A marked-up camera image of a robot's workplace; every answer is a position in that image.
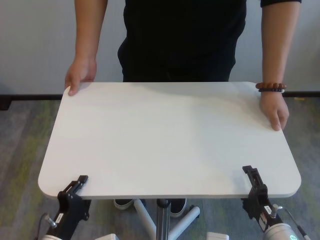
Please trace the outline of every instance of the black pants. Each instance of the black pants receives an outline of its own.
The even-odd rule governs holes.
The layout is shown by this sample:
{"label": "black pants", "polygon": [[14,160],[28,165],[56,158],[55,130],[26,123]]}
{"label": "black pants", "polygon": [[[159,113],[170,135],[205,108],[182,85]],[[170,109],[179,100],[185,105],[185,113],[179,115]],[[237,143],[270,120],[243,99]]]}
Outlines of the black pants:
{"label": "black pants", "polygon": [[123,82],[227,82],[236,63],[237,42],[193,57],[166,59],[133,46],[127,39],[118,50]]}

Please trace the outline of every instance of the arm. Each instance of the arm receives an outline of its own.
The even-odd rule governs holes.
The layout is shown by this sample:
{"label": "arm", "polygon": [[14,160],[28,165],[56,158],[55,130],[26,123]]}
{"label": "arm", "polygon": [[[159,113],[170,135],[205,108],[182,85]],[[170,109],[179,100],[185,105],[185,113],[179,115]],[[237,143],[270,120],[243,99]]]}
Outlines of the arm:
{"label": "arm", "polygon": [[[298,1],[279,2],[262,8],[262,78],[264,83],[283,81],[299,9]],[[260,106],[274,130],[279,131],[285,128],[289,111],[280,92],[263,92]]]}
{"label": "arm", "polygon": [[96,58],[108,0],[74,0],[75,57]]}
{"label": "arm", "polygon": [[81,82],[92,82],[96,76],[101,27],[108,0],[74,0],[76,16],[75,56],[65,76],[69,95],[78,92]]}
{"label": "arm", "polygon": [[283,81],[299,9],[297,1],[271,4],[262,9],[262,76],[265,83]]}

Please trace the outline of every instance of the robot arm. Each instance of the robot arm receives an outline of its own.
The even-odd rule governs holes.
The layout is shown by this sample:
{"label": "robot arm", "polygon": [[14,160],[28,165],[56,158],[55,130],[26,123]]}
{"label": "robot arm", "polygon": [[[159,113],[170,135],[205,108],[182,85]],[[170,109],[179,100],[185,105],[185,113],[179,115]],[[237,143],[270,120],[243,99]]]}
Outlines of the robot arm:
{"label": "robot arm", "polygon": [[[244,166],[242,169],[248,175],[252,185],[248,198],[241,199],[242,207],[250,219],[255,218],[258,222],[264,232],[263,240],[298,240],[291,227],[283,223],[278,215],[278,210],[282,207],[276,204],[271,205],[268,188],[263,183],[258,170],[251,166]],[[310,240],[301,226],[297,225],[297,228],[304,239]]]}
{"label": "robot arm", "polygon": [[83,200],[76,194],[87,180],[88,176],[81,175],[77,181],[72,181],[63,191],[59,192],[57,197],[59,211],[54,221],[46,216],[50,228],[42,240],[70,240],[78,223],[89,219],[91,200]]}

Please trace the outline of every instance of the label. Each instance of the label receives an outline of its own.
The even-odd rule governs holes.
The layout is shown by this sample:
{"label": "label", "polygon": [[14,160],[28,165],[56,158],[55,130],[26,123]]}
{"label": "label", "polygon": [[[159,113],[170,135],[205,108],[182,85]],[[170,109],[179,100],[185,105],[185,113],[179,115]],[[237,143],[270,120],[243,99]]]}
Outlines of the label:
{"label": "label", "polygon": [[291,235],[290,240],[299,240],[296,236]]}
{"label": "label", "polygon": [[260,225],[260,227],[261,227],[261,229],[262,229],[263,231],[266,230],[267,218],[266,218],[266,216],[265,216],[263,213],[261,213],[261,215],[260,215],[259,225]]}
{"label": "label", "polygon": [[270,215],[271,214],[271,208],[267,205],[264,206],[264,209],[266,210],[266,212]]}
{"label": "label", "polygon": [[60,223],[60,221],[61,221],[61,219],[62,219],[63,216],[64,216],[64,214],[63,214],[63,213],[60,213],[60,214],[58,215],[58,217],[56,218],[55,223],[56,223],[56,224]]}

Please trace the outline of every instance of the cable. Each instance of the cable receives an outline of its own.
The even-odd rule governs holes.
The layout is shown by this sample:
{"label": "cable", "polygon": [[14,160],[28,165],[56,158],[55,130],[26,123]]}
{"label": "cable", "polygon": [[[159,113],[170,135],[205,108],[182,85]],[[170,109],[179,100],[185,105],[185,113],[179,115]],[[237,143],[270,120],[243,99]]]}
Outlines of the cable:
{"label": "cable", "polygon": [[305,232],[305,230],[297,223],[297,221],[295,220],[295,218],[292,216],[291,212],[288,209],[286,209],[283,206],[279,206],[279,209],[284,209],[289,214],[289,216],[291,217],[292,221],[294,222],[294,224],[296,225],[296,227],[298,228],[299,232],[301,233],[301,235],[303,236],[303,238],[305,240],[311,240],[310,237]]}
{"label": "cable", "polygon": [[41,222],[42,222],[42,219],[47,215],[48,215],[47,213],[44,213],[44,214],[41,215],[40,220],[39,220],[39,224],[38,224],[38,231],[37,231],[37,234],[36,234],[36,237],[34,238],[34,240],[38,240],[39,239]]}

